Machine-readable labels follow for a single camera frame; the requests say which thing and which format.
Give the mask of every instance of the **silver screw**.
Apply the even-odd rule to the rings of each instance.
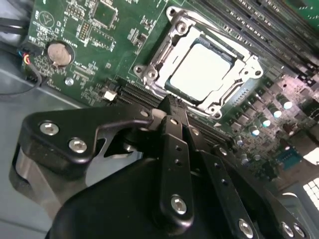
[[[145,112],[145,111],[141,111],[141,115],[143,115],[144,117],[148,117],[149,116],[149,114],[147,112]]]
[[[175,124],[175,125],[178,125],[178,122],[176,120],[174,120],[174,119],[170,119],[170,122]]]
[[[76,153],[84,153],[88,147],[84,141],[73,139],[69,142],[69,148]]]
[[[239,229],[245,234],[247,238],[253,238],[254,237],[254,232],[250,225],[244,220],[240,219],[238,222]]]
[[[227,155],[227,151],[225,149],[223,149],[222,147],[219,148],[219,151],[226,156]]]
[[[46,122],[40,125],[40,130],[42,133],[52,136],[59,132],[59,127],[56,124]]]
[[[67,85],[67,86],[73,86],[74,84],[74,80],[70,77],[67,77],[64,81],[64,83]]]
[[[176,25],[176,30],[179,34],[185,34],[187,32],[187,25],[185,22],[180,21]]]
[[[196,135],[199,136],[199,131],[195,128],[192,128],[191,131]]]
[[[148,76],[152,80],[156,79],[158,75],[159,75],[159,73],[156,70],[151,69],[148,71]]]
[[[296,232],[298,232],[298,234],[299,234],[302,238],[305,238],[305,237],[306,237],[304,231],[303,231],[297,224],[294,224],[294,229],[296,230]]]
[[[183,201],[182,198],[174,196],[172,197],[171,201],[171,206],[173,209],[180,215],[183,215],[187,211],[187,206],[186,203]]]
[[[281,223],[281,226],[282,226],[284,232],[285,232],[289,237],[291,237],[291,238],[294,237],[294,232],[293,232],[293,230],[291,230],[291,228],[287,225],[287,223],[282,222],[282,223]]]

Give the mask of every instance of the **cable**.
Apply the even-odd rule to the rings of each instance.
[[[6,99],[10,99],[12,97],[21,96],[21,95],[28,93],[34,89],[37,89],[41,85],[42,76],[41,76],[40,72],[37,70],[37,68],[30,62],[28,54],[23,55],[23,61],[31,69],[31,71],[36,75],[37,82],[34,84],[33,87],[31,87],[30,89],[27,89],[25,91],[22,91],[22,92],[8,93],[8,94],[1,94],[0,93],[0,100],[6,100]]]

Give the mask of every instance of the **bolt hole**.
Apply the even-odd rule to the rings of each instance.
[[[170,15],[170,16],[175,16],[175,14],[176,14],[175,9],[170,10],[170,12],[169,12],[169,15]]]
[[[135,70],[136,70],[137,73],[141,73],[142,72],[141,67],[137,67],[137,68],[135,68]]]
[[[228,186],[228,182],[225,179],[222,179],[221,182],[225,185]]]
[[[182,166],[182,163],[177,159],[175,160],[175,164],[178,166],[178,167],[181,167]]]

